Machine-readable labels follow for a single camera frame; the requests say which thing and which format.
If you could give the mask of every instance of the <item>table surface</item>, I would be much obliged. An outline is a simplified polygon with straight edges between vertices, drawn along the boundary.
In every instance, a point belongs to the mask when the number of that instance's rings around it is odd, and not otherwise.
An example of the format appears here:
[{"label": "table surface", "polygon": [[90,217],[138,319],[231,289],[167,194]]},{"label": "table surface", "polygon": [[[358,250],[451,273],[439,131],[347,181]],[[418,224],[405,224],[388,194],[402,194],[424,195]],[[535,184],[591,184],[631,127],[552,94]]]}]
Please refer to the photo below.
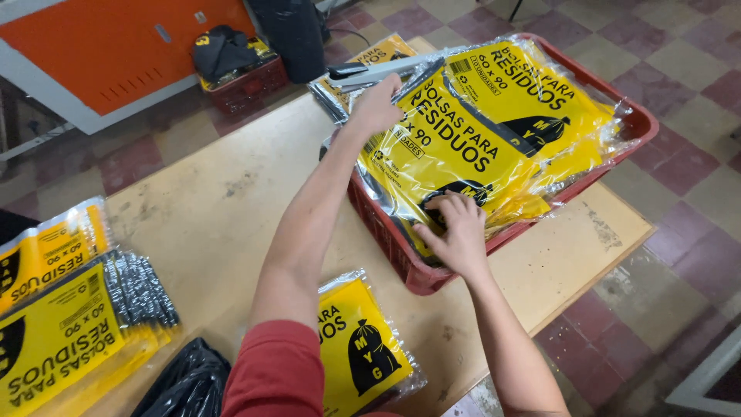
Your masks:
[{"label": "table surface", "polygon": [[[420,52],[423,40],[409,42]],[[128,416],[179,348],[203,336],[234,360],[260,266],[278,221],[317,164],[335,126],[310,94],[299,97],[107,200],[125,249],[148,256],[182,318],[182,332],[86,416]],[[653,231],[596,183],[489,257],[518,319],[535,335]],[[329,280],[365,268],[384,313],[428,385],[397,404],[440,416],[488,374],[462,280],[411,294],[346,200],[323,268]]]}]

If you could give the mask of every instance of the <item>red sleeve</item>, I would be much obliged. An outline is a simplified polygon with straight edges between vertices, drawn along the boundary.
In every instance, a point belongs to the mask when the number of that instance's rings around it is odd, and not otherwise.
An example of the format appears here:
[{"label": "red sleeve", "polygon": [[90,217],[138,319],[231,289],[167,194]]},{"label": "red sleeve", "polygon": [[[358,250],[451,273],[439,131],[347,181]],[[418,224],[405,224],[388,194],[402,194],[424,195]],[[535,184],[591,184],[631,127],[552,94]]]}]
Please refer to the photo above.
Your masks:
[{"label": "red sleeve", "polygon": [[281,320],[245,335],[224,392],[222,417],[322,417],[324,367],[319,336]]}]

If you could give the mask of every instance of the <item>orange metal cabinet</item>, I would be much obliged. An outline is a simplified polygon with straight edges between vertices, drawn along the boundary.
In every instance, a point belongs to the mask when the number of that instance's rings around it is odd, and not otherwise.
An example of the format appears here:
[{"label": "orange metal cabinet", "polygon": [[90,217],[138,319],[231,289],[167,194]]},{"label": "orange metal cabinet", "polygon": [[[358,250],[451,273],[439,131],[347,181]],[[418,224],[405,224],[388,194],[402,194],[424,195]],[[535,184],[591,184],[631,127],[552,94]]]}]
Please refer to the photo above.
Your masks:
[{"label": "orange metal cabinet", "polygon": [[66,0],[0,38],[102,116],[193,74],[193,40],[218,24],[255,33],[241,0]]}]

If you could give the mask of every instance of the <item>hand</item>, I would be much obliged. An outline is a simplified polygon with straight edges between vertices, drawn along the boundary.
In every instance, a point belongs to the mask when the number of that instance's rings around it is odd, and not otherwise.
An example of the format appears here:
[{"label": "hand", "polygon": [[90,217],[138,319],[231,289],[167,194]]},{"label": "hand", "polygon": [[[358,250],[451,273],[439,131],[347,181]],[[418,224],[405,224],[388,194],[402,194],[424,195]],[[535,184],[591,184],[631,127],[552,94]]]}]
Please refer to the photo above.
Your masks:
[{"label": "hand", "polygon": [[357,129],[365,143],[369,137],[391,128],[404,118],[404,111],[391,104],[391,97],[402,87],[399,74],[392,73],[383,81],[368,88],[354,103],[350,119],[345,124]]},{"label": "hand", "polygon": [[425,207],[440,210],[448,226],[448,231],[441,238],[425,224],[414,225],[414,231],[432,252],[466,280],[488,276],[489,263],[484,241],[486,212],[476,205],[476,201],[447,190],[445,195],[433,198]]}]

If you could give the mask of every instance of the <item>crate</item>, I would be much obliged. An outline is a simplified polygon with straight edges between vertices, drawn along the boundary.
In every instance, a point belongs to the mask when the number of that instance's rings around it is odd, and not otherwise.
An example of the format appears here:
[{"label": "crate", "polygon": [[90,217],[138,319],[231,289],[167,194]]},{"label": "crate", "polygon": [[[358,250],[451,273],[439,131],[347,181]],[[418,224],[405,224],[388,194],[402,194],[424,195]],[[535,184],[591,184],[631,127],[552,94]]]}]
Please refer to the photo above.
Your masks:
[{"label": "crate", "polygon": [[[614,87],[607,82],[589,72],[579,63],[568,58],[560,50],[545,41],[538,35],[532,33],[523,33],[529,39],[539,42],[545,52],[556,62],[568,68],[574,73],[576,80],[584,85],[592,85],[597,90],[606,93],[610,98],[620,100],[621,95]],[[659,132],[659,123],[645,108],[638,105],[631,99],[626,99],[624,103],[633,109],[633,112],[625,118],[626,131],[628,137],[642,139],[639,145],[645,144]],[[615,163],[620,163],[630,153],[635,152],[639,146],[632,148],[624,154],[615,158]],[[586,174],[582,179],[561,191],[555,198],[555,203],[566,203],[579,195],[587,187],[595,183],[602,175],[607,173],[609,167],[595,168]],[[389,216],[381,207],[364,192],[362,181],[357,174],[353,172],[348,185],[348,197],[358,215],[365,223],[366,227],[376,239],[383,253],[388,257],[391,265],[399,274],[407,288],[417,295],[431,295],[440,290],[445,284],[451,282],[457,277],[457,274],[448,268],[433,268],[422,261],[419,255],[412,249],[411,245],[404,238],[402,233],[392,223]],[[498,248],[506,245],[510,240],[520,236],[535,223],[514,223],[503,229],[486,242],[486,252],[488,255],[494,253]]]},{"label": "crate", "polygon": [[278,56],[245,75],[205,93],[214,107],[228,115],[259,108],[262,99],[289,83],[283,60]]}]

